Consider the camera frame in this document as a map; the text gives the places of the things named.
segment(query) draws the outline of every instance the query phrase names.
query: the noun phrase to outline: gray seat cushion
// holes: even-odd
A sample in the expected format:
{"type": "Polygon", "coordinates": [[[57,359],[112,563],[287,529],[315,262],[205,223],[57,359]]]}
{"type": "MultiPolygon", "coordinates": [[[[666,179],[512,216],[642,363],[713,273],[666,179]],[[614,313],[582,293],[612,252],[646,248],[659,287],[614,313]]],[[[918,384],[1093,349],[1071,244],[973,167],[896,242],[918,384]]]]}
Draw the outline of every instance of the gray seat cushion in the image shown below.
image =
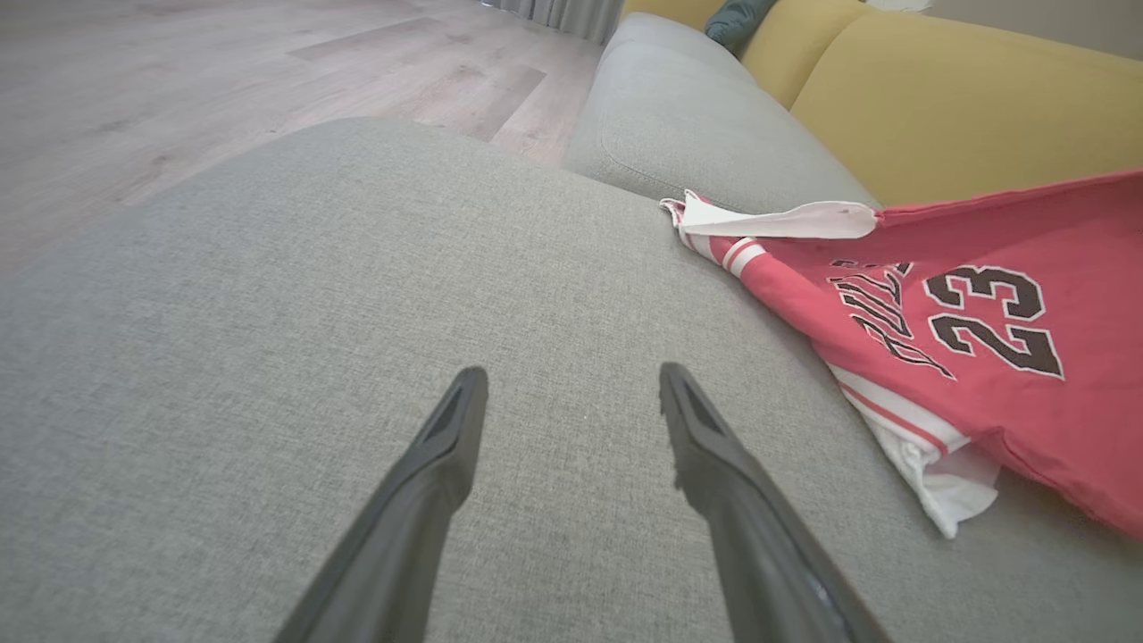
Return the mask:
{"type": "Polygon", "coordinates": [[[655,199],[689,187],[748,212],[826,199],[874,202],[757,85],[640,42],[600,64],[563,167],[655,199]]]}
{"type": "Polygon", "coordinates": [[[654,201],[432,128],[315,127],[102,223],[0,282],[0,347],[11,641],[269,641],[470,364],[491,397],[427,641],[728,641],[665,360],[896,641],[1137,633],[1137,548],[1018,481],[943,541],[654,201]]]}
{"type": "Polygon", "coordinates": [[[757,85],[746,67],[742,66],[725,47],[714,42],[701,31],[654,14],[637,11],[620,23],[615,34],[607,42],[600,65],[620,47],[629,43],[649,45],[670,49],[705,65],[709,72],[737,79],[748,85],[757,85]]]}

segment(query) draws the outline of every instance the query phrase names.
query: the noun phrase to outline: wooden floor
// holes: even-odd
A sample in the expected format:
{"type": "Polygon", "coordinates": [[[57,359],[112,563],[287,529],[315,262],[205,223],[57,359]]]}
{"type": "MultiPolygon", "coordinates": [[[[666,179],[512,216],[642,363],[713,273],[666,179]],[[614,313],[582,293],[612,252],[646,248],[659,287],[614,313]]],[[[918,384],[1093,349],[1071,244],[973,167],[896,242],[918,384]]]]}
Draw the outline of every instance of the wooden floor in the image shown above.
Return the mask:
{"type": "Polygon", "coordinates": [[[413,119],[557,164],[601,53],[477,0],[0,0],[0,275],[343,116],[413,119]]]}

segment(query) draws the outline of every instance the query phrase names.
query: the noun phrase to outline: gray wall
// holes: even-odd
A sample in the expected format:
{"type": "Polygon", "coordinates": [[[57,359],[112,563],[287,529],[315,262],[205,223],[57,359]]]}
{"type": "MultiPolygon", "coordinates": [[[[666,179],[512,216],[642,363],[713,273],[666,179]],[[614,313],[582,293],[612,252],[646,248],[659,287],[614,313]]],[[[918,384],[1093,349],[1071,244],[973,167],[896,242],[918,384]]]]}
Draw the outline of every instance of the gray wall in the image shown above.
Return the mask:
{"type": "Polygon", "coordinates": [[[933,0],[926,13],[1143,61],[1143,0],[933,0]]]}

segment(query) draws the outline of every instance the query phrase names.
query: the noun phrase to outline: teal pillow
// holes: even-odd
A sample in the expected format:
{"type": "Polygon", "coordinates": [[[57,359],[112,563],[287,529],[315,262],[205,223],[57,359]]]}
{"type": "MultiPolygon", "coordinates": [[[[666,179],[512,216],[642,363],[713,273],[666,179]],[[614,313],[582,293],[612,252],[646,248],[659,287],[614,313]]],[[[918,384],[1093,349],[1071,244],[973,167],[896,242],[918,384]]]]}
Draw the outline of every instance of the teal pillow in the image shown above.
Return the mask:
{"type": "Polygon", "coordinates": [[[706,35],[734,51],[744,43],[777,0],[727,0],[711,19],[706,21],[706,35]]]}

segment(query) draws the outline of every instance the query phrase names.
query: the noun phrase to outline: gray curtain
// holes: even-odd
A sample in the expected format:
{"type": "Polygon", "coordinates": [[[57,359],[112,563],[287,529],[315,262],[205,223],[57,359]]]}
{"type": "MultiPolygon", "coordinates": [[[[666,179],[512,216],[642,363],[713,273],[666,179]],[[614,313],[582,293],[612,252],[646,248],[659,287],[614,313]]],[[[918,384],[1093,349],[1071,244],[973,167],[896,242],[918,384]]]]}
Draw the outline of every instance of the gray curtain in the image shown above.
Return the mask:
{"type": "Polygon", "coordinates": [[[481,0],[544,26],[602,45],[615,31],[623,0],[481,0]]]}

